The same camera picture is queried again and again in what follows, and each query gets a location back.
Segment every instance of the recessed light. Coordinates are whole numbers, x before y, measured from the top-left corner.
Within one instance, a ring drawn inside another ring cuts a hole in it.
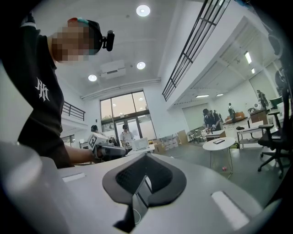
[[[251,57],[250,57],[249,52],[245,52],[244,55],[245,55],[245,57],[246,57],[246,59],[247,59],[248,64],[250,64],[250,63],[252,62],[252,60],[251,60]]]
[[[141,69],[144,69],[146,67],[146,64],[144,62],[139,62],[136,67],[141,70]]]
[[[96,80],[97,80],[97,77],[96,77],[95,75],[89,75],[89,76],[88,76],[88,79],[89,79],[90,81],[96,81]]]
[[[147,5],[140,5],[136,9],[136,13],[142,17],[148,16],[150,14],[150,12],[151,12],[151,10]]]
[[[196,98],[199,98],[199,97],[208,97],[209,95],[197,95]]]

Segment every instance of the office chair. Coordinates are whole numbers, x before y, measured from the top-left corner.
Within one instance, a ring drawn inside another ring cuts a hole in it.
[[[270,155],[271,157],[265,161],[263,164],[260,165],[258,168],[258,171],[261,171],[261,168],[268,164],[269,162],[273,160],[277,160],[278,164],[280,165],[280,170],[281,174],[279,175],[279,178],[283,177],[283,172],[284,168],[281,163],[281,159],[283,157],[289,157],[292,156],[292,123],[293,123],[293,118],[291,115],[291,118],[289,118],[289,93],[287,92],[287,89],[283,89],[282,92],[283,96],[283,102],[284,102],[284,122],[283,122],[283,127],[281,127],[279,119],[277,114],[279,112],[275,113],[270,113],[269,115],[274,115],[276,118],[276,124],[278,127],[278,131],[275,133],[271,133],[270,129],[274,126],[273,124],[265,124],[265,125],[260,125],[259,128],[265,129],[266,132],[265,134],[258,140],[258,144],[262,146],[266,146],[271,148],[271,150],[276,150],[275,152],[264,152],[261,153],[261,157],[263,155]],[[281,137],[280,139],[273,139],[272,136],[279,136]],[[289,153],[281,153],[281,150],[286,150]]]

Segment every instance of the railing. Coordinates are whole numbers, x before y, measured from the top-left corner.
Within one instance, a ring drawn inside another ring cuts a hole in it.
[[[205,0],[173,72],[163,90],[169,99],[214,31],[230,0]]]
[[[66,115],[71,116],[73,118],[76,118],[78,120],[84,121],[85,112],[83,110],[69,104],[66,101],[64,102],[62,113],[65,113]]]

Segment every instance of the man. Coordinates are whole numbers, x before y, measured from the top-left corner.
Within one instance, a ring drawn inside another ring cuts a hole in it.
[[[232,123],[236,123],[235,111],[231,103],[229,103],[228,112],[229,112],[230,118],[232,119]]]
[[[208,109],[204,109],[202,112],[207,129],[211,128],[213,131],[221,130],[221,125],[219,124],[221,120],[217,114],[211,113]]]
[[[269,103],[266,99],[266,95],[262,93],[260,90],[257,90],[256,92],[258,94],[258,101],[260,101],[262,107],[266,110],[266,107],[269,106]]]
[[[96,54],[102,45],[99,24],[72,18],[49,37],[39,33],[29,14],[13,35],[16,43],[7,41],[2,60],[11,81],[33,107],[18,141],[40,156],[52,158],[57,168],[93,161],[91,150],[66,146],[60,138],[64,98],[55,64]]]
[[[119,138],[122,143],[122,147],[127,148],[128,152],[132,150],[131,142],[134,140],[132,132],[128,131],[128,126],[123,124],[123,132],[120,134]]]
[[[105,137],[105,134],[104,133],[98,131],[97,125],[92,125],[91,126],[91,132],[101,134],[102,136]]]

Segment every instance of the round white table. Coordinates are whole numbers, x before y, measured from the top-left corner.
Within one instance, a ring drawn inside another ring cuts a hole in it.
[[[219,143],[219,144],[215,144],[215,141],[218,140],[224,140],[223,142]],[[230,146],[233,145],[235,143],[235,139],[233,137],[222,137],[222,138],[217,138],[217,139],[213,139],[209,142],[206,142],[202,147],[205,150],[208,150],[211,152],[210,154],[210,168],[212,167],[212,151],[218,151],[218,150],[223,150],[223,149],[228,149],[229,151],[229,155],[230,155],[230,161],[231,161],[231,165],[229,163],[228,160],[228,164],[230,167],[230,175],[228,176],[228,178],[232,175],[233,173],[233,164],[232,164],[232,157],[231,157],[231,152],[230,152]]]

